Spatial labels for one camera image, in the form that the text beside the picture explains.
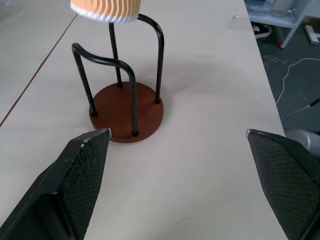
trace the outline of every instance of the table surface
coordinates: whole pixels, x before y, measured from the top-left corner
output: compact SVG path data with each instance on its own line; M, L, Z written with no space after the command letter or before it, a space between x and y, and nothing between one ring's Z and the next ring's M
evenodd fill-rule
M142 2L140 12L165 37L164 117L143 141L110 143L85 239L287 239L246 140L249 128L284 132L245 4L227 2ZM116 25L115 32L119 58L138 82L155 88L154 30L134 22ZM112 56L107 25L77 16L4 122L0 224L68 141L93 130L71 52L75 42ZM93 94L116 82L113 67L83 64Z
M0 13L0 123L76 15L64 1L15 2Z

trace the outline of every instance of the lamp base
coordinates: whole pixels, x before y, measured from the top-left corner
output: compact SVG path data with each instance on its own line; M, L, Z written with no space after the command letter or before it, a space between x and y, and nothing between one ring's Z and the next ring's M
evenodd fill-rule
M138 136L132 133L130 84L117 83L102 89L93 98L97 116L90 119L95 129L110 128L111 140L118 143L135 143L151 136L160 126L164 116L162 100L155 103L156 92L141 83L136 83Z

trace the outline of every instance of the floor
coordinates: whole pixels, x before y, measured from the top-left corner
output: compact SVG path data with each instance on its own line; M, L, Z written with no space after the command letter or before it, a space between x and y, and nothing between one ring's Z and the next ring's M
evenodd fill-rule
M258 39L258 47L275 99L282 91L282 79L288 65L303 58L320 59L320 44L313 45L303 27L300 27L285 49L278 47L277 37ZM320 98L320 61L304 60L291 67L285 80L285 91L277 104L280 118ZM320 132L320 104L299 112L282 123L286 128L301 128Z

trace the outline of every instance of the white cable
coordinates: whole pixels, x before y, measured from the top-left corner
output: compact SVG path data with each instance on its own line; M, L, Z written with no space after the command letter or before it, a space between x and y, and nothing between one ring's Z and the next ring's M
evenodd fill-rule
M302 107L302 108L300 108L300 109L298 109L298 110L295 110L295 111L289 113L287 116L285 116L285 117L281 120L281 122L283 123L285 120L287 120L288 118L290 118L293 114L296 114L296 113L298 113L298 112L301 112L301 111L306 110L306 109L309 109L309 108L311 108L310 104L307 105L307 106L304 106L304 107Z
M280 101L280 98L281 98L282 95L284 94L284 91L285 91L285 80L286 80L286 78L287 78L288 75L289 75L290 68L298 65L299 63L301 63L301 62L304 61L304 60L320 61L320 59L317 59L317 58L305 57L305 58L300 59L299 61L297 61L297 62L294 63L294 64L290 64L290 65L288 66L286 75L285 75L284 78L282 79L282 91L281 91L280 95L278 96L277 100L275 101L276 104L278 104L278 102Z

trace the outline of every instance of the white shelf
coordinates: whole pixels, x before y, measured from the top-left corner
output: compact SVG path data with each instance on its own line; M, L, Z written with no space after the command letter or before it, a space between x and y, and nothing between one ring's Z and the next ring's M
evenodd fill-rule
M268 24L273 26L279 26L283 28L293 28L296 23L294 16L277 17L272 15L254 15L249 12L250 21L260 24Z

